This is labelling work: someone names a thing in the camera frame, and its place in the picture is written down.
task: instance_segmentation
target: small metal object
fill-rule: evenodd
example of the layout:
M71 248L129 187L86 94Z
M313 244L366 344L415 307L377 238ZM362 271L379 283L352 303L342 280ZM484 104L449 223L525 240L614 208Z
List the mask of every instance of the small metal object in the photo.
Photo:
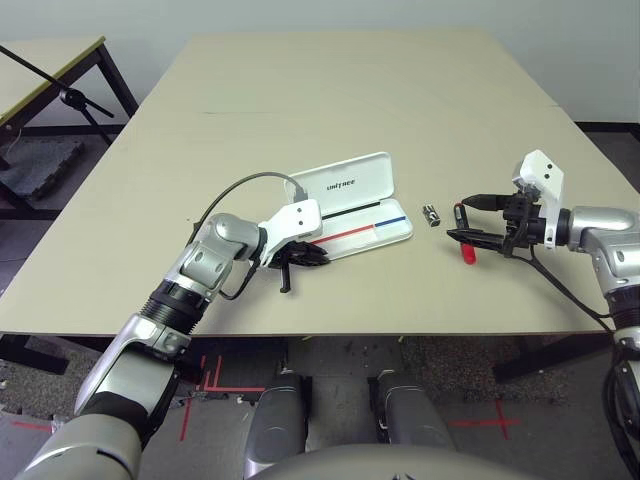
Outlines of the small metal object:
M430 227L437 227L440 225L440 216L430 203L422 207L422 214L424 215L424 218L427 219L427 222L429 222Z

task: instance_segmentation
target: blue stripe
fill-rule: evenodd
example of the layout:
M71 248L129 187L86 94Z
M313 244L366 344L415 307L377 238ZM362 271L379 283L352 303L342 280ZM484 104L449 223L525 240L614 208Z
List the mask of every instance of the blue stripe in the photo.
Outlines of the blue stripe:
M390 223L395 223L395 222L401 222L402 220L406 220L407 217L398 217L398 218L392 218L391 220L385 220L384 222L380 222L380 223L374 223L373 226L374 227L382 227L383 225L389 225Z

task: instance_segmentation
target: cable wire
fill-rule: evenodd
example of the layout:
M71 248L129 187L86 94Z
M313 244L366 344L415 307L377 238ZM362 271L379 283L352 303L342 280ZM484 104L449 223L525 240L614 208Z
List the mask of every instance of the cable wire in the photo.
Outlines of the cable wire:
M16 143L20 141L21 136L22 136L22 129L18 130L18 136L13 140L13 142L9 144L9 147L7 147L7 151L4 154L7 160L9 159L9 154L11 153L11 149L15 146Z
M189 235L189 240L187 240L187 245L193 242L193 240L196 238L196 234L198 233L198 230L200 230L200 227L202 226L204 221L209 217L213 209L216 208L216 206L222 201L224 197L226 197L231 191L233 191L235 188L239 187L243 183L246 183L249 180L253 180L255 178L260 178L260 177L277 177L292 183L296 187L296 193L293 197L294 201L296 202L306 200L307 198L309 198L306 192L304 191L304 189L302 188L302 186L295 179L293 179L289 175L285 175L284 173L258 172L258 173L254 173L253 175L248 175L244 178L241 178L237 182L231 184L230 186L228 186L220 195L218 195L213 200L213 202L211 202L211 204L207 207L207 209L204 211L204 213L200 217L200 220L198 220L196 223L193 224L193 232L191 232L191 235ZM260 261L256 259L251 265L251 267L249 268L249 270L247 271L247 274L242 280L242 284L240 285L240 288L238 288L236 293L234 293L233 295L229 295L228 293L225 293L224 291L219 290L218 293L220 294L220 296L225 300L235 300L236 298L238 298L240 294L244 291L246 286L249 284L249 281L253 278L253 275L256 273L259 266L260 266Z
M293 178L291 178L288 175L285 175L284 173L259 172L259 173L254 173L253 175L248 175L248 176L246 176L244 178L241 178L237 182L231 184L230 186L228 186L220 195L218 195L215 198L215 200L213 202L211 202L211 204L207 207L207 209L204 211L204 213L200 217L200 220L198 220L198 222L193 224L193 232L191 232L191 235L189 236L189 240L187 241L187 245L189 245L191 242L193 242L193 240L196 237L196 234L198 233L198 230L200 230L200 227L202 226L204 221L207 219L207 217L211 214L213 209L218 205L218 203L220 203L222 201L222 199L224 197L226 197L232 190L234 190L235 188L239 187L243 183L246 183L249 180L253 180L255 178L260 178L260 177L278 177L278 178L282 178L284 180L287 180L288 182L291 182L296 187L296 193L295 193L295 196L294 196L294 201L296 201L296 202L301 201L301 200L306 200L308 198L306 193L305 193L305 191L304 191L304 189L302 188L302 186L296 180L294 180Z
M613 334L613 331L609 328L609 326L601 320L603 318L611 317L610 314L609 315L603 315L603 314L598 313L595 310L592 310L589 307L587 307L584 303L582 303L580 300L578 300L578 298L576 298L576 296L573 293L571 293L571 291L567 287L565 287L564 284L560 280L558 280L549 270L547 270L546 267L544 265L542 265L542 263L540 263L540 260L538 260L538 258L536 257L533 245L529 246L529 251L531 253L531 258L530 259L529 258L524 258L524 257L519 257L517 255L513 255L510 258L515 258L517 260L520 260L521 262L524 262L524 263L526 263L528 265L531 265L533 268L535 268L538 271L538 273L540 273L554 287L556 287L560 291L560 293L562 293L565 297L567 297L569 300L571 300L580 310L582 310L584 313L589 315L593 320L598 322L598 324L607 333Z
M0 263L8 263L8 262L22 262L23 260L26 260L29 257L21 257L21 258L6 258L6 259L2 259L0 260Z

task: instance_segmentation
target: desk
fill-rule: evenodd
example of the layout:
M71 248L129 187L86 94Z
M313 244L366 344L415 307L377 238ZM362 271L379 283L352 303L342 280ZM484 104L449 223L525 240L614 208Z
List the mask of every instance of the desk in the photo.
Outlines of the desk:
M489 35L417 32L216 34L193 39L83 183L0 299L0 329L115 334L220 191L258 170L296 172L388 151L411 239L319 269L260 271L217 299L197 335L511 334L598 326L528 266L445 233L452 206L512 193L514 165L540 148L565 171L566 205L637 208L638 195ZM259 221L282 182L235 191L219 211ZM442 224L429 228L421 205ZM501 232L499 215L469 212ZM541 260L592 308L606 306L588 256ZM235 290L247 265L226 285Z
M100 68L129 117L138 108L120 75L105 38L78 37L2 42L2 45L52 77L71 85L94 65ZM0 54L0 145L51 103L60 92L56 85ZM10 165L0 157L0 169ZM14 208L0 209L0 219L53 220L59 210L37 210L0 182L0 195Z

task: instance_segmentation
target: wall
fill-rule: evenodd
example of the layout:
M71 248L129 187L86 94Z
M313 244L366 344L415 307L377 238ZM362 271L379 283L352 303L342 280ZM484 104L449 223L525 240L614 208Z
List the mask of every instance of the wall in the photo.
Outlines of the wall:
M106 35L140 100L195 33L480 26L575 120L639 118L638 0L0 0L0 12L0 40ZM97 73L77 85L120 112ZM33 124L62 123L82 119L56 102Z

